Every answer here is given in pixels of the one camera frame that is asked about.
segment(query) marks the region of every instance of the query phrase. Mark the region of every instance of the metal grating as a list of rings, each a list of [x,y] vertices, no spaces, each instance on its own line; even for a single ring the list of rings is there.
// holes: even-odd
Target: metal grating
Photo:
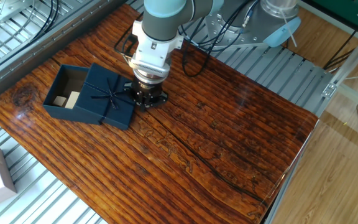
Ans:
[[[18,193],[0,203],[0,223],[106,223],[1,127],[0,148]]]
[[[144,0],[128,3],[139,12],[144,10]],[[194,21],[183,25],[188,35],[195,31],[197,23]],[[203,42],[209,38],[204,21],[193,40]],[[323,98],[321,93],[333,76],[288,49],[267,46],[229,48],[211,55],[317,116],[323,113],[328,104],[329,100]]]
[[[60,1],[56,24],[63,21],[70,14],[75,13],[83,4],[90,1]],[[33,14],[31,14],[33,6],[29,6],[11,19],[0,24],[0,63],[13,56],[14,50],[25,46],[38,33],[50,13],[50,4],[49,0],[35,0]]]

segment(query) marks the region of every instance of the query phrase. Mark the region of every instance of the wooden floor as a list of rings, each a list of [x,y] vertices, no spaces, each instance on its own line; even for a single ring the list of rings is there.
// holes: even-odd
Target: wooden floor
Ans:
[[[308,11],[301,10],[300,17],[298,48],[290,49],[323,66],[349,34]],[[353,39],[345,50],[357,44]],[[351,76],[358,76],[358,67]],[[345,84],[358,91],[358,79]],[[331,100],[272,223],[358,223],[356,103],[339,93]]]

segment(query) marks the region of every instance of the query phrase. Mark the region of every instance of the wooden block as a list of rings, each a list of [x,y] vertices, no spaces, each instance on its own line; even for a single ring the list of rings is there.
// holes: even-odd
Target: wooden block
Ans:
[[[72,91],[72,93],[70,93],[70,97],[68,98],[65,108],[73,109],[79,95],[79,92]]]
[[[67,102],[67,98],[62,96],[56,96],[55,101],[53,101],[53,105],[64,107],[66,102]]]

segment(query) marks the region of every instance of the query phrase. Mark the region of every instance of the metal bracket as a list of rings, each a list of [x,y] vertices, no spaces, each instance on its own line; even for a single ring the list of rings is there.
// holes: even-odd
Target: metal bracket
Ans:
[[[205,18],[205,22],[208,29],[208,37],[216,37],[225,23],[222,15],[219,12],[215,12],[207,16]],[[223,37],[218,39],[217,43],[215,44],[215,49],[220,49],[230,44],[233,40],[236,39],[241,29],[242,28],[240,27],[229,27]],[[245,32],[241,34],[237,41],[231,45],[230,49],[236,49],[238,47],[267,46],[267,44],[263,43],[262,41],[263,40],[259,40],[257,37],[250,35],[249,32]]]
[[[330,83],[324,89],[324,91],[321,94],[321,96],[330,99],[331,97],[333,97],[333,95],[336,92],[336,90],[337,90],[337,85],[333,84],[333,83]]]

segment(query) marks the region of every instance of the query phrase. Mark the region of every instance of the black cable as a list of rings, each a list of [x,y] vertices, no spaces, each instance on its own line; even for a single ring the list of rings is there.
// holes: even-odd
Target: black cable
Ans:
[[[227,25],[230,26],[230,25],[234,22],[234,20],[236,19],[236,17],[237,17],[238,14],[240,13],[240,11],[243,10],[243,8],[247,5],[247,3],[248,3],[249,1],[250,1],[250,0],[244,2],[238,9],[236,9],[236,10],[231,14],[230,18],[226,21],[226,23],[223,25],[222,29],[219,31],[219,34],[218,34],[217,37],[219,37],[219,36],[223,33],[223,30],[224,30],[224,29],[225,29],[225,31],[226,31],[226,30],[229,28],[229,27],[226,28],[226,26],[227,26]],[[200,25],[202,24],[202,21],[203,21],[203,20],[204,20],[204,18],[202,18],[202,19],[200,20],[200,22],[198,23],[198,25],[197,25],[195,31],[193,32],[193,34],[191,35],[190,39],[188,40],[186,49],[185,49],[185,51],[184,51],[184,53],[183,53],[183,57],[182,57],[182,63],[181,63],[181,65],[182,65],[183,73],[184,73],[186,76],[191,77],[191,78],[197,77],[197,76],[198,76],[199,74],[201,74],[201,72],[205,69],[205,67],[206,67],[206,65],[207,65],[207,63],[208,63],[208,60],[209,60],[209,58],[210,58],[210,56],[211,56],[211,52],[213,51],[212,49],[215,47],[216,42],[217,42],[217,40],[218,40],[218,38],[216,38],[215,41],[214,41],[214,43],[212,44],[212,46],[207,50],[208,54],[207,54],[207,57],[205,58],[204,64],[203,64],[203,66],[201,67],[200,71],[197,72],[195,75],[189,75],[189,74],[187,73],[187,71],[186,71],[186,56],[187,56],[187,51],[188,51],[188,49],[189,49],[189,46],[190,46],[190,44],[191,44],[191,41],[193,40],[193,37],[196,35],[196,31],[198,30],[198,28],[199,28]],[[228,47],[230,47],[230,46],[239,38],[240,35],[241,35],[241,33],[240,33],[240,34],[236,37],[236,39],[235,39],[231,44],[229,44],[227,47],[225,47],[225,48],[223,48],[223,49],[220,49],[220,50],[216,50],[216,51],[223,51],[223,50],[227,49]]]
[[[57,15],[59,14],[59,5],[60,5],[59,0],[56,0],[55,15],[54,15],[52,21],[50,22],[49,26],[45,29],[45,33],[48,32],[52,28],[53,24],[56,22]]]
[[[346,56],[350,55],[353,51],[354,51],[354,49],[352,49],[352,50],[350,50],[350,51],[344,53],[343,55],[341,55],[341,56],[335,58],[334,60],[332,60],[331,63],[336,62],[337,60],[339,60],[339,59],[341,59],[341,58],[343,58],[343,57],[346,57]]]
[[[136,20],[140,19],[143,16],[143,12],[136,18]],[[125,33],[119,38],[119,40],[117,41],[117,43],[114,45],[114,51],[121,54],[122,56],[126,57],[126,58],[131,58],[130,55],[127,55],[124,51],[119,51],[117,49],[119,43],[121,43],[121,41],[123,40],[123,38],[127,35],[127,33],[132,29],[133,23],[128,27],[127,30],[125,30]]]
[[[131,42],[130,46],[128,46],[127,50],[125,50],[125,45],[127,44],[128,40]],[[126,55],[128,55],[129,57],[131,57],[130,52],[131,52],[131,49],[133,48],[133,46],[135,46],[135,44],[137,43],[137,37],[132,35],[132,34],[129,34],[127,36],[127,38],[125,38],[125,41],[122,45],[122,51],[121,52],[124,52]]]
[[[29,44],[36,41],[40,37],[41,33],[44,31],[44,29],[48,25],[48,22],[49,22],[50,18],[52,17],[52,14],[53,14],[53,0],[50,0],[49,16],[47,17],[47,20],[45,21],[44,25],[41,27],[41,29],[38,31],[38,33],[34,36],[34,38],[29,42]]]
[[[332,64],[328,65],[328,67],[326,67],[325,69],[327,70],[327,69],[332,68],[333,66],[335,66],[335,65],[337,65],[337,64],[340,64],[340,63],[346,61],[346,59],[347,59],[348,57],[349,57],[349,56],[344,57],[344,58],[340,59],[338,62],[335,62],[335,63],[332,63]]]
[[[181,27],[181,29],[182,29],[182,32],[180,32],[179,29],[178,29],[179,34],[180,34],[180,35],[185,34],[185,35],[188,37],[189,35],[186,33],[186,30],[185,30],[185,28],[183,27],[183,25],[181,25],[180,27]],[[223,40],[223,37],[224,37],[224,35],[226,34],[226,32],[227,32],[227,29],[225,29],[223,33],[220,33],[220,34],[218,34],[217,36],[215,36],[215,37],[213,37],[213,38],[211,38],[211,39],[209,39],[209,40],[206,40],[206,41],[204,41],[204,42],[200,42],[200,43],[197,43],[197,44],[198,44],[198,45],[205,44],[204,46],[199,46],[200,48],[205,47],[205,46],[207,46],[207,45],[211,45],[211,43],[209,43],[209,42],[211,42],[211,41],[213,41],[213,40],[215,40],[215,39],[218,39],[221,35],[223,35],[222,38],[221,38],[221,40]]]
[[[198,23],[197,26],[196,26],[195,31],[198,30],[198,28],[199,28],[200,25],[203,23],[203,21],[204,21],[204,17],[203,17],[202,19],[200,19],[199,23]],[[203,66],[201,67],[201,70],[200,70],[199,72],[197,72],[195,75],[189,75],[189,74],[186,72],[186,62],[185,62],[185,60],[186,60],[186,56],[187,56],[187,51],[188,51],[188,49],[189,49],[189,47],[190,47],[190,45],[191,45],[191,40],[193,40],[193,37],[196,35],[196,32],[195,32],[195,31],[194,31],[193,34],[191,35],[191,37],[190,37],[190,39],[189,39],[189,41],[188,41],[188,43],[187,43],[187,45],[186,45],[186,49],[185,49],[185,51],[184,51],[184,53],[183,53],[182,60],[181,60],[181,67],[182,67],[182,69],[183,69],[183,73],[184,73],[186,76],[188,76],[188,77],[196,77],[196,76],[198,76],[199,74],[201,74],[201,72],[204,70],[204,68],[205,68],[205,66],[206,66],[206,64],[207,64],[207,62],[208,62],[208,60],[209,60],[209,56],[211,55],[211,52],[209,52],[208,55],[207,55],[207,57],[206,57],[206,59],[205,59],[205,61],[204,61]]]
[[[340,53],[340,51],[346,46],[347,43],[353,38],[353,36],[357,33],[358,27],[354,30],[354,32],[351,34],[351,36],[342,44],[342,46],[339,48],[339,50],[334,54],[334,56],[331,57],[331,59],[328,60],[328,62],[324,65],[324,69],[328,69],[330,64],[333,62],[334,58]]]

